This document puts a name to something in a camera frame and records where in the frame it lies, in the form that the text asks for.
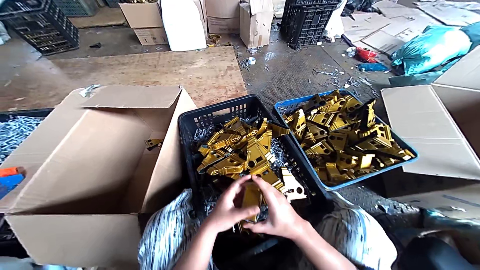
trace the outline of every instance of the brown cardboard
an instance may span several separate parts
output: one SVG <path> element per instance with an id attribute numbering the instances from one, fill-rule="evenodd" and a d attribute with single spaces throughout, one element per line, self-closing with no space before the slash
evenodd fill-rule
<path id="1" fill-rule="evenodd" d="M 157 3 L 119 3 L 131 28 L 152 28 L 163 26 Z"/>
<path id="2" fill-rule="evenodd" d="M 240 19 L 207 17 L 208 32 L 211 34 L 239 34 Z"/>
<path id="3" fill-rule="evenodd" d="M 168 44 L 165 28 L 134 28 L 133 31 L 142 45 Z"/>
<path id="4" fill-rule="evenodd" d="M 196 107 L 178 86 L 107 86 L 79 97 L 70 93 L 6 160 L 24 166 L 43 152 L 16 198 L 0 205 L 37 263 L 136 268 L 138 213 L 181 191 L 177 118 Z M 149 138 L 163 138 L 162 149 L 147 151 Z"/>
<path id="5" fill-rule="evenodd" d="M 239 2 L 240 0 L 205 0 L 208 32 L 239 34 Z"/>
<path id="6" fill-rule="evenodd" d="M 268 45 L 273 13 L 271 0 L 240 3 L 240 38 L 247 48 Z"/>
<path id="7" fill-rule="evenodd" d="M 480 220 L 479 58 L 476 47 L 431 85 L 382 90 L 392 129 L 419 153 L 382 174 L 388 197 Z"/>

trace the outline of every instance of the metal scrap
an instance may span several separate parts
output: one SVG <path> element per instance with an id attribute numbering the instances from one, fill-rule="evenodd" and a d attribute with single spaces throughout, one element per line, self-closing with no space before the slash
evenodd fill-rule
<path id="1" fill-rule="evenodd" d="M 11 116 L 0 123 L 0 164 L 36 129 L 45 117 Z"/>

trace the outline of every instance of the blue object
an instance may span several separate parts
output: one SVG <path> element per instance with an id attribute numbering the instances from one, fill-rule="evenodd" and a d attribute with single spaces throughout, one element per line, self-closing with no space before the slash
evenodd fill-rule
<path id="1" fill-rule="evenodd" d="M 384 66 L 382 63 L 360 63 L 357 65 L 357 68 L 360 71 L 388 71 L 388 67 Z"/>
<path id="2" fill-rule="evenodd" d="M 392 54 L 392 66 L 403 64 L 405 75 L 428 72 L 467 54 L 471 44 L 470 38 L 458 27 L 429 25 Z"/>
<path id="3" fill-rule="evenodd" d="M 328 94 L 331 94 L 333 91 L 327 91 L 327 92 L 323 92 L 323 93 L 319 93 L 319 95 L 328 95 Z M 342 95 L 352 95 L 354 96 L 352 93 L 350 93 L 350 91 L 348 90 L 345 90 L 345 89 L 340 89 L 340 93 Z M 285 123 L 285 120 L 283 119 L 282 115 L 285 114 L 285 113 L 291 113 L 293 112 L 296 108 L 302 106 L 303 104 L 307 103 L 310 99 L 313 98 L 314 95 L 310 95 L 310 96 L 305 96 L 305 97 L 301 97 L 301 98 L 293 98 L 293 99 L 288 99 L 288 100 L 284 100 L 284 101 L 279 101 L 275 104 L 274 106 L 274 114 L 275 116 L 278 118 L 279 121 L 281 121 L 281 123 L 287 125 L 287 123 Z M 375 120 L 377 123 L 383 123 L 385 124 L 385 122 L 383 122 L 380 118 L 378 118 L 378 116 L 375 116 Z M 336 190 L 336 189 L 339 189 L 339 188 L 342 188 L 342 187 L 345 187 L 345 186 L 348 186 L 348 185 L 351 185 L 351 184 L 354 184 L 354 183 L 357 183 L 357 182 L 360 182 L 362 180 L 365 180 L 369 177 L 372 177 L 374 175 L 377 175 L 379 173 L 383 173 L 383 172 L 386 172 L 386 171 L 389 171 L 391 169 L 394 169 L 394 168 L 398 168 L 400 166 L 403 166 L 407 163 L 411 163 L 411 162 L 414 162 L 416 160 L 418 160 L 419 158 L 419 154 L 418 152 L 412 147 L 410 146 L 407 142 L 405 142 L 401 137 L 397 136 L 397 134 L 393 131 L 393 130 L 390 130 L 390 133 L 392 134 L 392 138 L 398 143 L 398 145 L 403 148 L 403 149 L 408 149 L 412 154 L 415 155 L 414 158 L 412 159 L 409 159 L 407 161 L 403 161 L 403 162 L 400 162 L 400 163 L 397 163 L 397 164 L 394 164 L 392 166 L 389 166 L 389 167 L 386 167 L 386 168 L 383 168 L 377 172 L 371 172 L 371 173 L 368 173 L 368 174 L 365 174 L 365 175 L 362 175 L 358 178 L 355 178 L 351 181 L 348 181 L 348 182 L 344 182 L 344 183 L 341 183 L 339 185 L 336 185 L 336 186 L 327 186 L 325 185 L 321 180 L 320 178 L 318 177 L 317 173 L 315 172 L 315 169 L 313 168 L 312 164 L 310 163 L 310 160 L 308 159 L 307 155 L 305 155 L 305 152 L 303 151 L 303 149 L 300 147 L 300 144 L 298 143 L 297 139 L 295 138 L 295 136 L 293 135 L 292 132 L 290 132 L 289 136 L 290 138 L 295 142 L 297 148 L 300 150 L 300 152 L 302 153 L 303 157 L 305 158 L 305 160 L 307 160 L 307 163 L 308 163 L 308 170 L 311 170 L 313 172 L 313 174 L 317 177 L 318 179 L 318 183 L 321 183 L 322 186 L 326 189 L 326 190 Z"/>
<path id="4" fill-rule="evenodd" d="M 476 46 L 480 45 L 480 22 L 464 26 L 460 28 L 460 30 L 470 38 L 470 41 L 472 42 L 470 50 L 473 50 Z"/>
<path id="5" fill-rule="evenodd" d="M 0 177 L 0 199 L 12 191 L 23 179 L 24 176 L 21 174 Z"/>

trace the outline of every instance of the plywood sheet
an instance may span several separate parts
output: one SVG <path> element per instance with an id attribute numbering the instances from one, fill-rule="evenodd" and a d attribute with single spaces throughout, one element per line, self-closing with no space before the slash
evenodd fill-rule
<path id="1" fill-rule="evenodd" d="M 26 65 L 3 87 L 0 111 L 53 107 L 72 90 L 91 84 L 183 85 L 197 107 L 247 94 L 232 47 L 215 47 L 203 51 L 41 59 Z"/>
<path id="2" fill-rule="evenodd" d="M 126 23 L 120 8 L 103 7 L 92 17 L 69 17 L 77 28 L 122 25 Z"/>

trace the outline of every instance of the orange object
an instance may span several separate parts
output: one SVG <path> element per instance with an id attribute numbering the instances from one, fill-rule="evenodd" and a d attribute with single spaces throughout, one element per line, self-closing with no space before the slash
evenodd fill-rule
<path id="1" fill-rule="evenodd" d="M 371 51 L 369 49 L 364 49 L 357 47 L 357 55 L 362 59 L 367 61 L 368 63 L 377 63 L 377 60 L 375 60 L 375 56 L 377 56 L 377 53 L 374 51 Z"/>
<path id="2" fill-rule="evenodd" d="M 10 167 L 10 168 L 5 168 L 5 169 L 0 169 L 0 177 L 19 174 L 17 168 L 18 167 Z"/>

